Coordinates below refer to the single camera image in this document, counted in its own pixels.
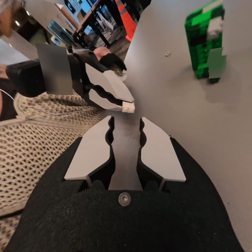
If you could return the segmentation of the green lego model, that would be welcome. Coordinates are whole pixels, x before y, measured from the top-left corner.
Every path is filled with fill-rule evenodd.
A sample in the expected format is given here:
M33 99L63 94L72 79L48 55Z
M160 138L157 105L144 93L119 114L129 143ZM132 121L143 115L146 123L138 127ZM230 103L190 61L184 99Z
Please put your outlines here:
M208 77L210 84L219 82L226 67L224 16L223 1L211 1L189 14L184 24L193 71L197 79Z

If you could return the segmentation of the wooden desk with black legs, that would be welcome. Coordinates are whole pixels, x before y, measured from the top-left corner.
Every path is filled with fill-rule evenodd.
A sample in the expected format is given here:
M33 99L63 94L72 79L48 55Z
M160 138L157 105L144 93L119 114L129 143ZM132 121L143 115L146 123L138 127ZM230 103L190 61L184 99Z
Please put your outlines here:
M84 34L86 27L90 26L93 29L93 31L103 40L103 42L105 43L105 46L107 46L107 48L110 48L111 45L115 43L115 42L112 42L112 44L110 44L107 41L107 39L104 37L102 32L99 30L97 25L95 24L96 12L98 10L98 7L103 6L103 5L105 5L107 7L108 11L112 15L112 17L115 20L118 27L123 25L123 22L122 22L122 19L119 14L119 10L118 10L118 7L117 7L115 1L111 1L111 0L96 1L96 3L91 7L90 11L84 16L83 20L80 22L80 25L78 26L78 28L74 32L74 34L73 34L74 42L78 43L80 46L83 46L84 44L86 44L86 42L84 42L84 38L81 38L81 35Z

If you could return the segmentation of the white lego brick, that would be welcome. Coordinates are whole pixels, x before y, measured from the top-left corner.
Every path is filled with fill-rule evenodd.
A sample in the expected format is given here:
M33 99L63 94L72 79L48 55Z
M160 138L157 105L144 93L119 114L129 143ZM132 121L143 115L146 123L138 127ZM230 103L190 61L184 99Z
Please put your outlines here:
M134 113L135 112L135 104L134 102L122 102L122 112L124 113Z

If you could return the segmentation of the person's left hand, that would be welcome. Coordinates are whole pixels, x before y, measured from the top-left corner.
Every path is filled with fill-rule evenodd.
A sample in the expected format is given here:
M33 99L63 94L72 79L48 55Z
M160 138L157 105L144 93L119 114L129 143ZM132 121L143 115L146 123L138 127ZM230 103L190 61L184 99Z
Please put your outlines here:
M93 50L93 53L96 55L98 61L107 54L111 54L111 51L107 47L99 47Z

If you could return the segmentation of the person's cream knit sweater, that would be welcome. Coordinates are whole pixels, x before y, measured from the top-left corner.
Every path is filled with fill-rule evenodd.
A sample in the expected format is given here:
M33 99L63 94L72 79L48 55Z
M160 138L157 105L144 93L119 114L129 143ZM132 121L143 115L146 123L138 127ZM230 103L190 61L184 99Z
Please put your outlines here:
M17 116L0 127L0 216L24 209L49 166L79 137L104 119L105 110L73 95L17 93Z

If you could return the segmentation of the orange traffic cone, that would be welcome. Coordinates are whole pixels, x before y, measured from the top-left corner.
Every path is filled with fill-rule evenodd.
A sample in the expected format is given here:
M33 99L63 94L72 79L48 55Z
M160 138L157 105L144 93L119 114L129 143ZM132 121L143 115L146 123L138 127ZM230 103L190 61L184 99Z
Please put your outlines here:
M124 28L126 30L126 39L131 42L136 30L136 24L133 21L133 19L131 18L130 14L128 13L128 11L126 10L124 4L121 2L121 0L115 0L116 5L118 7L122 22L124 24Z

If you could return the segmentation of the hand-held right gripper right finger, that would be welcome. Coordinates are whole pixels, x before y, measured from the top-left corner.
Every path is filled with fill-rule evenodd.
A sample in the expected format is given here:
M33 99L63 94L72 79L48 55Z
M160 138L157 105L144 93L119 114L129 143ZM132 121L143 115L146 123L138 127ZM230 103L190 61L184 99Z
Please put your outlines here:
M166 182L186 182L186 176L172 145L171 137L145 117L140 118L140 149L137 175L141 186L154 181L160 191Z

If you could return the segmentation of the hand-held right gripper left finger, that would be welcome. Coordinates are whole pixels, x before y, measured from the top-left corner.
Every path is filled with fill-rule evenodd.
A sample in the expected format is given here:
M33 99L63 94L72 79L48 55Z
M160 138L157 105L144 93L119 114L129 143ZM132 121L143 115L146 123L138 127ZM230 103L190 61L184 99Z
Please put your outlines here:
M94 181L100 180L106 190L109 188L115 172L113 130L114 117L107 116L83 135L65 180L85 180L89 188Z

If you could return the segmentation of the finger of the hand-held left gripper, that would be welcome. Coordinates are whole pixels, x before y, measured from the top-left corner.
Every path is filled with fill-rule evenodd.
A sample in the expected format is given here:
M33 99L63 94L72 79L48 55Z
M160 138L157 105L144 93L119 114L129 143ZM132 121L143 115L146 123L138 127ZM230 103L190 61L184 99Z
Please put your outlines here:
M120 105L116 105L112 102L110 102L108 99L106 98L102 98L101 96L99 96L99 94L91 89L89 91L89 99L95 103L96 105L100 106L103 109L106 110L122 110L122 106Z
M134 102L127 86L113 71L107 70L102 73L87 63L85 63L85 69L91 83L90 90L95 90L99 96L116 105L122 105L123 101Z

